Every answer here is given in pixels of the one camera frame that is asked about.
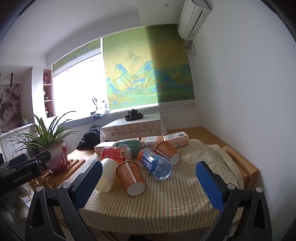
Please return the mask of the potted spider plant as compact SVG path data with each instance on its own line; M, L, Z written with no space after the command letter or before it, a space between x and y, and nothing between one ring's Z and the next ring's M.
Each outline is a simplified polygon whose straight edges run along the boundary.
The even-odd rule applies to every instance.
M68 161L68 150L65 145L65 138L77 134L78 131L65 124L70 120L66 118L72 111L56 116L47 126L42 118L35 116L37 123L33 124L30 133L20 133L15 131L14 135L6 139L7 143L19 145L16 152L21 150L38 150L39 152L49 151L51 158L46 162L47 168L53 174L65 172L70 164Z

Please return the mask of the orange paper cup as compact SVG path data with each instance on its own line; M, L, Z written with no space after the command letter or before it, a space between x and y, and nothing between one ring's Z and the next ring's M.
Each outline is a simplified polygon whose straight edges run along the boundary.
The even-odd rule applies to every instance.
M138 196L146 190L146 183L135 161L121 162L116 168L116 175L130 196Z
M177 165L182 157L181 153L172 147L167 141L157 143L154 151L167 158L173 166Z

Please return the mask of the tissue pack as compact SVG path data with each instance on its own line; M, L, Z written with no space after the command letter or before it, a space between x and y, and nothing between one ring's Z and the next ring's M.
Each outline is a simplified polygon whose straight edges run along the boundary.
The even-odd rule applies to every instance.
M163 141L163 136L142 137L140 141L143 143L144 148L154 149L159 142Z
M184 131L163 136L163 140L168 142L174 148L183 147L189 144L189 136Z
M116 144L116 141L108 141L108 142L101 142L98 145L96 145L94 147L96 154L100 155L101 151L103 150L103 148L105 147L114 147Z

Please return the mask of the red plastic noodle cup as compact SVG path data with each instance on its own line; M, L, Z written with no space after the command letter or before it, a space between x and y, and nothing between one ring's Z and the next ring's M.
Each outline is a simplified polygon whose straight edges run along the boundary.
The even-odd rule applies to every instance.
M123 161L131 160L132 153L128 147L105 147L100 154L101 159L110 158L115 160L118 164Z

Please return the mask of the lace-covered low table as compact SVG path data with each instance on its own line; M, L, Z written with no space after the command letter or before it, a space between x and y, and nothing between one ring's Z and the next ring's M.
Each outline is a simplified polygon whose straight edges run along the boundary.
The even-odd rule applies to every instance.
M128 138L164 136L167 130L160 113L145 114L140 120L126 121L124 118L114 120L100 128L100 141L119 141Z

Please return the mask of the pink wall shelf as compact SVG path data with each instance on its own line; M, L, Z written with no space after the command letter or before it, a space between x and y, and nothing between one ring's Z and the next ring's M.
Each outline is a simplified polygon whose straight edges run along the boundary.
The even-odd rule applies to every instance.
M43 70L44 105L47 118L55 116L52 70Z

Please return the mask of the orange paper cup near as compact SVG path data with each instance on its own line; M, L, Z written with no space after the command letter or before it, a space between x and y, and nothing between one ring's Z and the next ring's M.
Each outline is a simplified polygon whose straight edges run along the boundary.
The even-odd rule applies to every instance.
M116 175L130 196L138 196L146 190L146 183L135 161L121 162L116 168Z

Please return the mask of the white paper cup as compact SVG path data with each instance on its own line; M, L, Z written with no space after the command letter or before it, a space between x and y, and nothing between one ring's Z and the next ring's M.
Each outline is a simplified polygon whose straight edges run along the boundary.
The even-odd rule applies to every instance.
M114 159L105 158L101 160L101 164L103 167L103 172L95 189L97 191L106 193L112 189L115 181L117 180L116 168L118 167L118 163Z

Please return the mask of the white air conditioner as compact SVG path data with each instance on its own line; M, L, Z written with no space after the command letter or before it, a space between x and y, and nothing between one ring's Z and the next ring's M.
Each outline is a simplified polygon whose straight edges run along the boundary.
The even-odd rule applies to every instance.
M180 37L187 41L193 40L210 11L204 0L185 0L178 24Z

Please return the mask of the green landscape roller blind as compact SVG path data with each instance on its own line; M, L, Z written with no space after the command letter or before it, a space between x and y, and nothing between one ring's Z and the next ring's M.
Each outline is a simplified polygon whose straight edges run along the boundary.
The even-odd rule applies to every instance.
M176 24L121 31L102 39L111 111L195 107L185 40Z

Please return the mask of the orange paper cup far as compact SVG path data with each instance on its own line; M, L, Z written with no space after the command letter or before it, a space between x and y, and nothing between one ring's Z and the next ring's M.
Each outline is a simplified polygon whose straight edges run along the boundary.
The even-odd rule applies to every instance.
M167 158L173 166L177 165L182 157L181 153L172 147L167 141L157 143L154 151Z

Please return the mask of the blue label water bottle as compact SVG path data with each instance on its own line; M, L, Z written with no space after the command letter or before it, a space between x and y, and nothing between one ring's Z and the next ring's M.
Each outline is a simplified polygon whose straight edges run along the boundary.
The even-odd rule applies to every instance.
M170 161L149 148L142 149L137 156L156 180L165 180L171 176L173 166Z

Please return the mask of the black bag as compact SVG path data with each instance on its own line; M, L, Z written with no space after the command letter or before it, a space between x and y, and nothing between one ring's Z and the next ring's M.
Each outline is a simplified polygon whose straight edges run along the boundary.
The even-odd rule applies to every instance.
M83 138L76 147L77 150L92 150L100 144L100 129L92 128L84 134Z

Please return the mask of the striped table cloth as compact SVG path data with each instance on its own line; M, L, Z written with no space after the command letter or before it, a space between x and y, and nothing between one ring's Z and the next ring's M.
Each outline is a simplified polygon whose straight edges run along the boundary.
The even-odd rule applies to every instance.
M93 228L121 233L151 234L209 227L218 216L196 177L196 164L205 161L226 183L243 189L243 178L230 156L218 145L191 140L181 147L181 161L170 178L156 180L140 167L146 190L129 195L116 181L110 192L94 190L79 213Z

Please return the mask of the ink painting wall scroll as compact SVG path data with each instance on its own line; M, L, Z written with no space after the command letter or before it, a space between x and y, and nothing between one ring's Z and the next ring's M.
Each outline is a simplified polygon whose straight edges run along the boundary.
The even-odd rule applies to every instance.
M21 85L1 85L1 133L21 126Z

